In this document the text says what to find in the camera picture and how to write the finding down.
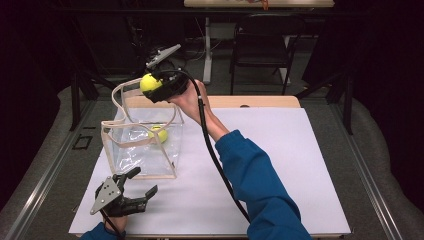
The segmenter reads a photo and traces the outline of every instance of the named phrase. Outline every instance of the gray floor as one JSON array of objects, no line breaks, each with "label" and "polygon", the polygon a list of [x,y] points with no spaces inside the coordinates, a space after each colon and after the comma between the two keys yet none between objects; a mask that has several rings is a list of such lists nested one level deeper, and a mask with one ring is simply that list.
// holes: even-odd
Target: gray floor
[{"label": "gray floor", "polygon": [[[289,95],[302,91],[306,86],[301,76],[313,41],[302,43],[304,45],[298,48],[287,90]],[[207,86],[211,95],[229,94],[230,51],[221,44],[213,50],[212,83]],[[202,78],[202,59],[188,61],[185,67],[193,77]],[[250,76],[264,74],[260,71],[255,73]],[[248,81],[246,76],[237,76],[240,82],[242,79]],[[0,235],[5,239],[76,239],[68,234],[68,230],[102,148],[99,122],[111,119],[116,112],[110,102],[110,91],[103,86],[97,87],[101,97],[95,102],[82,100],[85,106],[83,120],[74,132],[68,131],[72,121],[70,90],[65,89],[59,94],[62,105],[54,126],[21,184],[0,213]],[[390,174],[387,146],[368,111],[354,101],[354,135],[346,134],[340,121],[341,108],[328,105],[323,98],[327,90],[323,88],[302,99],[301,105],[310,118],[353,230],[345,238],[424,239],[424,216],[404,197]],[[252,92],[249,86],[236,87],[236,94],[279,92],[275,87],[261,89],[261,92]],[[81,137],[91,138],[87,149],[81,149],[85,145],[83,139],[86,139]]]}]

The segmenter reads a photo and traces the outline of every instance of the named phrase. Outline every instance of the yellow tennis ball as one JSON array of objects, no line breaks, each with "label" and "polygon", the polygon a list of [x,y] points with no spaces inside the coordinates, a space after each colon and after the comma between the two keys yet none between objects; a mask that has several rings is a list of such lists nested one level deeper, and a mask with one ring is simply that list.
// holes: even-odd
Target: yellow tennis ball
[{"label": "yellow tennis ball", "polygon": [[[161,126],[159,125],[155,125],[152,128],[150,128],[150,130],[152,131],[156,131],[159,130],[161,128]],[[153,138],[155,137],[155,135],[149,131],[148,133],[149,138]],[[160,132],[158,132],[158,136],[159,136],[159,140],[161,143],[165,142],[166,139],[168,139],[168,132],[165,129],[162,129]]]},{"label": "yellow tennis ball", "polygon": [[152,91],[162,86],[162,82],[152,76],[152,74],[146,74],[141,78],[140,89],[142,92]]}]

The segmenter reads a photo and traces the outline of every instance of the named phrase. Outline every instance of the blue sleeve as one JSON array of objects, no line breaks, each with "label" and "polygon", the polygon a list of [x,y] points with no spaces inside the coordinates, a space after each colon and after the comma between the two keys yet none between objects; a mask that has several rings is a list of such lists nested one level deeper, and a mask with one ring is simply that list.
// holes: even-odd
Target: blue sleeve
[{"label": "blue sleeve", "polygon": [[93,230],[84,233],[80,240],[117,240],[115,233],[105,229],[105,225],[100,222]]},{"label": "blue sleeve", "polygon": [[250,240],[311,239],[296,203],[275,172],[269,156],[236,130],[215,145],[234,197],[244,201],[250,218]]}]

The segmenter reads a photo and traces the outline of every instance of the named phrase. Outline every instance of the transparent container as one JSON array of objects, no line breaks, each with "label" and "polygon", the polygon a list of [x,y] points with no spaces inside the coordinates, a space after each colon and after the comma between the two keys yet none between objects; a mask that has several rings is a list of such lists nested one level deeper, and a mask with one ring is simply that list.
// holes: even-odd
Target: transparent container
[{"label": "transparent container", "polygon": [[115,120],[102,121],[101,136],[113,174],[140,167],[133,179],[176,178],[184,120],[172,103],[152,103],[140,91],[140,79],[112,91]]}]

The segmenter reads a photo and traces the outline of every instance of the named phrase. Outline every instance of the black backdrop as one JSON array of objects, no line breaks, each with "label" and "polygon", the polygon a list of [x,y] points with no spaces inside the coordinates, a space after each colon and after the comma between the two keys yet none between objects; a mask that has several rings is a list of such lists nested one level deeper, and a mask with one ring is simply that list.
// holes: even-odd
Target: black backdrop
[{"label": "black backdrop", "polygon": [[303,79],[314,84],[346,66],[366,35],[369,48],[355,65],[354,97],[379,125],[404,194],[424,212],[423,3],[339,0],[334,8],[370,18],[328,21]]}]

